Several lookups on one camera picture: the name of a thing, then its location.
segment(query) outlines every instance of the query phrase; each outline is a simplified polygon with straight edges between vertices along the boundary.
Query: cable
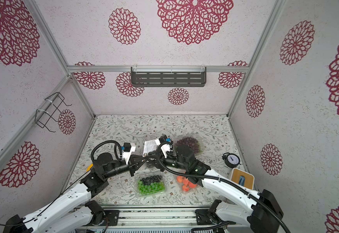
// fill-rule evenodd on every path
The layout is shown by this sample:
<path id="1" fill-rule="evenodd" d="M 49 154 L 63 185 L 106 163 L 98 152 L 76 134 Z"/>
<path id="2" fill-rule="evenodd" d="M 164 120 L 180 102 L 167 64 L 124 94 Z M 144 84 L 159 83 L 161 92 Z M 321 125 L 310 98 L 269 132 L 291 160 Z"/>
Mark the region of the cable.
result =
<path id="1" fill-rule="evenodd" d="M 109 223 L 110 223 L 110 221 L 109 221 L 108 218 L 105 218 L 105 219 L 106 219 L 106 227 L 105 227 L 105 230 L 104 230 L 102 233 L 105 233 L 105 232 L 106 232 L 107 227 L 109 226 Z"/>
<path id="2" fill-rule="evenodd" d="M 118 145 L 115 144 L 115 146 L 114 146 L 114 154 L 115 154 L 115 157 L 117 158 L 117 160 L 122 160 L 123 157 L 121 157 L 121 158 L 118 157 L 117 147 L 118 147 Z"/>
<path id="3" fill-rule="evenodd" d="M 196 227 L 196 228 L 192 228 L 192 229 L 190 230 L 190 232 L 191 232 L 191 233 L 194 233 L 194 231 L 196 231 L 196 230 L 213 230 L 213 229 L 215 229 L 215 228 L 227 226 L 227 225 L 229 225 L 229 224 L 231 224 L 231 223 L 232 223 L 232 221 L 225 221 L 225 222 L 221 222 L 221 223 L 219 223 L 219 224 L 217 224 L 217 225 L 210 226 L 210 227 Z"/>
<path id="4" fill-rule="evenodd" d="M 49 204 L 42 212 L 40 212 L 40 214 L 37 215 L 40 216 L 46 209 L 48 209 L 48 207 L 50 207 L 64 192 L 66 192 L 66 190 L 68 190 L 71 186 L 73 186 L 73 184 L 75 184 L 80 178 L 82 178 L 85 174 L 87 174 L 87 172 L 89 171 L 86 171 L 83 175 L 81 175 L 81 177 L 79 177 L 77 180 L 74 181 L 74 183 L 70 184 L 69 187 L 67 187 L 63 192 L 60 193 L 60 195 L 58 197 L 56 197 L 56 199 L 54 199 L 51 204 Z"/>
<path id="5" fill-rule="evenodd" d="M 163 167 L 165 170 L 167 170 L 169 173 L 172 173 L 172 174 L 177 175 L 177 176 L 183 176 L 184 175 L 183 173 L 172 171 L 171 169 L 167 168 L 167 166 L 161 160 L 161 156 L 160 156 L 161 147 L 165 144 L 170 144 L 170 142 L 167 142 L 167 141 L 162 142 L 157 148 L 157 160 L 159 161 L 160 166 Z M 271 210 L 267 205 L 265 205 L 261 200 L 259 200 L 259 198 L 256 198 L 255 196 L 251 195 L 249 192 L 247 192 L 243 188 L 239 187 L 237 184 L 233 183 L 232 181 L 226 180 L 226 179 L 223 179 L 223 178 L 219 178 L 219 177 L 216 177 L 216 176 L 207 176 L 207 175 L 186 174 L 186 176 L 187 177 L 201 178 L 201 179 L 218 180 L 218 181 L 222 181 L 224 183 L 227 183 L 227 184 L 233 186 L 234 188 L 241 191 L 243 194 L 247 195 L 248 198 L 251 198 L 255 202 L 259 203 L 266 211 L 268 211 L 276 219 L 276 221 L 282 226 L 282 228 L 284 229 L 284 231 L 286 233 L 290 233 L 290 230 L 288 229 L 288 227 L 285 225 L 285 223 L 278 217 L 278 215 L 273 210 Z"/>
<path id="6" fill-rule="evenodd" d="M 107 143 L 114 143 L 116 146 L 119 147 L 119 153 L 120 153 L 120 155 L 123 154 L 123 152 L 122 152 L 122 147 L 120 146 L 120 144 L 119 144 L 117 141 L 114 141 L 114 140 L 107 140 L 107 141 L 101 142 L 101 143 L 98 144 L 95 148 L 93 148 L 93 150 L 92 150 L 92 152 L 91 152 L 91 160 L 92 160 L 92 162 L 95 161 L 95 158 L 93 157 L 93 155 L 95 154 L 96 150 L 97 150 L 99 147 L 101 147 L 102 145 L 105 145 L 105 144 L 107 144 Z M 116 151 L 116 150 L 114 150 L 114 154 L 115 154 L 115 157 L 117 158 L 117 160 L 119 160 L 119 159 L 118 159 L 118 154 L 117 154 L 117 151 Z"/>
<path id="7" fill-rule="evenodd" d="M 65 191 L 66 190 L 68 190 L 73 184 L 75 184 L 80 178 L 82 178 L 85 174 L 87 174 L 87 172 L 86 173 L 84 173 L 81 177 L 79 177 L 77 180 L 75 180 L 74 181 L 74 183 L 72 183 L 69 187 L 67 187 L 66 189 L 65 189 Z M 41 215 L 48 207 L 50 207 L 65 191 L 63 191 L 56 199 L 54 199 L 52 202 L 51 202 L 51 204 L 49 204 L 42 212 L 40 212 L 40 214 L 38 214 L 37 215 L 37 217 L 39 216 L 39 215 Z M 4 227 L 15 227 L 15 226 L 21 226 L 21 225 L 24 225 L 25 223 L 28 223 L 28 222 L 30 222 L 30 221 L 32 221 L 32 220 L 34 220 L 34 218 L 32 218 L 32 219 L 30 219 L 29 221 L 26 221 L 26 222 L 23 222 L 23 223 L 19 223 L 19 224 L 16 224 L 16 225 L 5 225 L 5 224 L 0 224 L 0 226 L 4 226 Z"/>

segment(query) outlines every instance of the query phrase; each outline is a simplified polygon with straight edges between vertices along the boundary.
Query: orange tomato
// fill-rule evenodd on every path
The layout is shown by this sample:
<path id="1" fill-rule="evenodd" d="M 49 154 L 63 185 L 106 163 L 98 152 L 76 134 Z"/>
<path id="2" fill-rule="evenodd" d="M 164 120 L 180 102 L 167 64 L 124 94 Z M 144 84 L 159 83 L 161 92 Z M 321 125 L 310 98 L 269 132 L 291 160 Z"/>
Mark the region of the orange tomato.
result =
<path id="1" fill-rule="evenodd" d="M 189 184 L 189 180 L 188 180 L 187 178 L 184 178 L 184 179 L 182 180 L 182 183 L 183 183 L 184 185 L 188 185 L 188 184 Z"/>
<path id="2" fill-rule="evenodd" d="M 184 179 L 183 176 L 177 176 L 177 182 L 182 183 L 182 180 Z"/>
<path id="3" fill-rule="evenodd" d="M 197 187 L 197 184 L 193 184 L 193 183 L 191 183 L 190 181 L 189 181 L 189 187 L 190 188 L 192 188 L 192 189 L 194 189 L 195 187 Z"/>
<path id="4" fill-rule="evenodd" d="M 183 185 L 183 186 L 182 186 L 182 190 L 183 190 L 184 192 L 188 192 L 188 191 L 190 190 L 190 188 L 189 188 L 187 185 Z"/>

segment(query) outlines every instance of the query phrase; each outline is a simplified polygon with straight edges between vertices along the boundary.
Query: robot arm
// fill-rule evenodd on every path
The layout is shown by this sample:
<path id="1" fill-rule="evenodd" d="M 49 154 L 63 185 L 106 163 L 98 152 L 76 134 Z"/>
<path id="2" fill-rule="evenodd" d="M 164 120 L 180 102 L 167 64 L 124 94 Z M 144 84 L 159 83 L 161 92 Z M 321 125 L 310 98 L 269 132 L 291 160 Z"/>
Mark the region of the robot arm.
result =
<path id="1" fill-rule="evenodd" d="M 91 153 L 93 161 L 91 172 L 79 184 L 67 190 L 53 203 L 42 209 L 23 218 L 18 215 L 12 217 L 7 221 L 6 225 L 8 226 L 5 227 L 3 233 L 64 233 L 88 223 L 101 225 L 104 223 L 105 213 L 95 201 L 86 203 L 76 212 L 69 212 L 104 190 L 108 186 L 108 178 L 127 171 L 130 171 L 133 176 L 135 171 L 147 161 L 153 163 L 161 171 L 168 170 L 174 174 L 176 172 L 169 170 L 167 166 L 184 169 L 186 170 L 185 174 L 179 173 L 179 175 L 188 177 L 192 183 L 215 190 L 237 204 L 237 206 L 229 205 L 216 200 L 209 213 L 211 219 L 215 219 L 216 223 L 234 221 L 250 226 L 255 233 L 276 233 L 278 231 L 279 223 L 262 206 L 270 207 L 276 214 L 280 214 L 280 218 L 283 217 L 283 212 L 271 193 L 266 190 L 259 193 L 229 181 L 208 165 L 197 160 L 194 152 L 187 145 L 179 146 L 176 149 L 176 156 L 174 156 L 172 154 L 173 142 L 168 140 L 167 136 L 160 137 L 158 141 L 160 145 L 156 155 L 152 154 L 144 158 L 131 155 L 135 151 L 132 143 L 125 143 L 124 147 L 120 147 L 115 141 L 100 143 Z M 109 142 L 116 143 L 119 147 L 121 156 L 118 157 L 115 154 L 116 158 L 120 160 L 113 160 L 110 153 L 102 153 L 95 160 L 93 154 L 96 149 Z"/>

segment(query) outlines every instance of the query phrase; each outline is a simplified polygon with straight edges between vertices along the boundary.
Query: floral tablecloth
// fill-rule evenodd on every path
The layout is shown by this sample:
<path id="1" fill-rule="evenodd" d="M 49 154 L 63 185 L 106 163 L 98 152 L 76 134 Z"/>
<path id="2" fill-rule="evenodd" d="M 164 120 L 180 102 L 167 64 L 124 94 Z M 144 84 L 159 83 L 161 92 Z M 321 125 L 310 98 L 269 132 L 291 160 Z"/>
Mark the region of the floral tablecloth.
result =
<path id="1" fill-rule="evenodd" d="M 136 144 L 133 154 L 142 155 L 144 142 L 166 134 L 168 137 L 179 137 L 197 134 L 202 140 L 205 150 L 196 158 L 209 165 L 221 175 L 228 177 L 231 168 L 227 167 L 221 156 L 225 152 L 239 155 L 233 139 L 228 118 L 226 116 L 160 116 L 160 115 L 101 115 L 98 116 L 83 152 L 70 178 L 70 184 L 83 175 L 92 163 L 92 149 L 105 140 L 116 140 Z M 113 144 L 100 147 L 95 157 L 103 152 L 114 155 Z M 136 173 L 149 172 L 143 165 Z M 192 192 L 182 193 L 176 178 L 163 172 L 167 192 L 146 198 L 136 198 L 135 177 L 123 173 L 110 178 L 109 186 L 93 199 L 101 205 L 210 205 L 215 199 L 225 200 L 215 191 L 198 187 Z"/>

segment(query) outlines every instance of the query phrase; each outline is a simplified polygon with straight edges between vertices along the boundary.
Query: black clock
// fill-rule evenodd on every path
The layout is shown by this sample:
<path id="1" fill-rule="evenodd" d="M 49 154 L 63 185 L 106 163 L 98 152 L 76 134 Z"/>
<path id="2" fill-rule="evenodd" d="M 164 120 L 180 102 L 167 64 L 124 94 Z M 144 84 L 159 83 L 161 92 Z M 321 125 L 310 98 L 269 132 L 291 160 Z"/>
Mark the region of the black clock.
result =
<path id="1" fill-rule="evenodd" d="M 224 160 L 225 164 L 231 168 L 237 167 L 241 162 L 241 160 L 236 154 L 228 152 L 222 155 L 222 159 Z"/>

